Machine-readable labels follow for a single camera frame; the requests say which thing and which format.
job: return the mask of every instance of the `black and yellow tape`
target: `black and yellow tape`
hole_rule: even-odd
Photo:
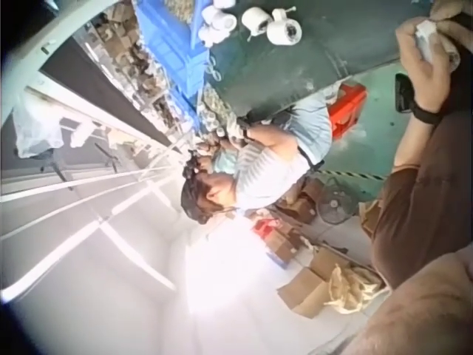
[[[377,180],[377,181],[384,181],[386,177],[381,175],[374,175],[374,174],[361,174],[359,172],[334,172],[333,170],[318,170],[317,172],[325,175],[335,175],[335,176],[345,176],[349,178],[358,178],[358,179],[365,179],[365,180]]]

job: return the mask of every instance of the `person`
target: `person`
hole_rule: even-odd
[[[437,36],[432,65],[421,59],[414,34],[423,18],[397,30],[416,102],[384,185],[373,246],[393,291],[331,355],[473,354],[472,8],[471,0],[432,7],[437,29],[460,52],[451,76]]]
[[[199,157],[199,166],[208,173],[224,172],[234,174],[237,164],[239,147],[230,143],[228,139],[220,139],[216,146],[200,144],[201,152],[204,155]]]
[[[320,92],[295,103],[283,124],[245,129],[230,120],[227,133],[231,141],[247,142],[239,150],[235,173],[200,170],[183,185],[181,206],[202,224],[217,213],[260,209],[276,202],[320,164],[332,143],[331,122]]]
[[[372,262],[395,289],[427,263],[472,240],[472,17],[458,14],[468,1],[439,1],[431,18],[455,43],[461,63],[450,75],[449,57],[432,35],[432,64],[421,60],[415,26],[397,31],[401,63],[415,91],[414,106],[382,189],[372,236]],[[453,16],[454,21],[446,17]]]
[[[473,244],[430,262],[331,355],[473,354]]]

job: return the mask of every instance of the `black phone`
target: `black phone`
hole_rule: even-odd
[[[395,76],[395,110],[399,113],[409,113],[413,101],[414,87],[412,82],[407,75],[399,72]]]

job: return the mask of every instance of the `white shirt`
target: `white shirt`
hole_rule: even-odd
[[[310,168],[300,153],[292,161],[282,160],[257,142],[239,151],[236,167],[235,207],[239,209],[261,209],[275,203]]]

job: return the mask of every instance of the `green table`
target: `green table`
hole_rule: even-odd
[[[296,6],[288,17],[301,24],[302,40],[290,47],[275,46],[266,35],[247,42],[241,15],[253,6],[268,13]],[[238,28],[211,49],[222,80],[207,79],[237,115],[268,117],[339,79],[396,60],[395,28],[428,9],[410,0],[239,0],[229,11]]]

